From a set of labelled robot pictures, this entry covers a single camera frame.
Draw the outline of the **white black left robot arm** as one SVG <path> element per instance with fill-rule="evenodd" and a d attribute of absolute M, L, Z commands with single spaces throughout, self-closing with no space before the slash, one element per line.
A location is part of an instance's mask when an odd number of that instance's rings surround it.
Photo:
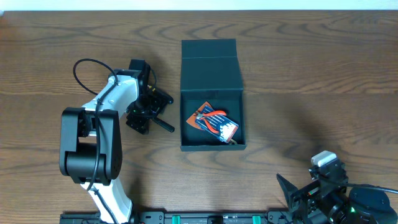
<path fill-rule="evenodd" d="M 149 83 L 153 74 L 145 60 L 132 59 L 127 69 L 110 70 L 106 86 L 91 101 L 63 111 L 60 172 L 91 195 L 98 212 L 62 214 L 60 223 L 140 222 L 119 179 L 123 162 L 119 120 L 126 115 L 126 124 L 141 134 L 149 132 L 150 120 L 174 132 L 158 117 L 174 99 Z"/>

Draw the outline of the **black yellow screwdriver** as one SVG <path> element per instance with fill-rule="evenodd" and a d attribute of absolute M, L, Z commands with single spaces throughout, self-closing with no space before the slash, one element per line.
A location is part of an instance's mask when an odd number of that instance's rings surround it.
<path fill-rule="evenodd" d="M 164 100 L 168 104 L 172 104 L 174 102 L 174 99 L 165 91 L 163 91 L 161 88 L 155 87 L 154 85 L 147 85 L 149 94 L 152 95 L 155 98 L 159 98 L 161 100 Z"/>

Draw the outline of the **red handled pliers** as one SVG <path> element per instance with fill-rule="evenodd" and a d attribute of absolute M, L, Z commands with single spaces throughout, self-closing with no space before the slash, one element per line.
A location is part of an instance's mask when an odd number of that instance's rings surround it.
<path fill-rule="evenodd" d="M 195 113 L 195 123 L 203 130 L 209 131 L 212 134 L 220 134 L 220 125 L 225 121 L 226 113 L 222 110 L 205 110 Z"/>

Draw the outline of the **small claw hammer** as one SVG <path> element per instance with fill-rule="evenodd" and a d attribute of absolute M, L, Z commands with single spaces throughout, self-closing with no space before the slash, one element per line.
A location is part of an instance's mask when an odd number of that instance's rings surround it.
<path fill-rule="evenodd" d="M 142 111 L 138 109 L 132 109 L 127 115 L 126 124 L 133 130 L 143 135 L 149 133 L 150 120 L 170 133 L 175 131 L 175 128 L 172 125 L 158 118 L 157 115 L 157 113 L 154 113 L 151 110 Z"/>

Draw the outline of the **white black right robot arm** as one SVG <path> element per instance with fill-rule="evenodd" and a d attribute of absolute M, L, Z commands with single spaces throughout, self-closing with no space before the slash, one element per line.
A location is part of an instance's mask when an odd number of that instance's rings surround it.
<path fill-rule="evenodd" d="M 350 184 L 339 159 L 315 164 L 308 171 L 313 182 L 301 189 L 276 175 L 294 223 L 397 223 L 397 212 L 387 195 L 392 189 Z"/>

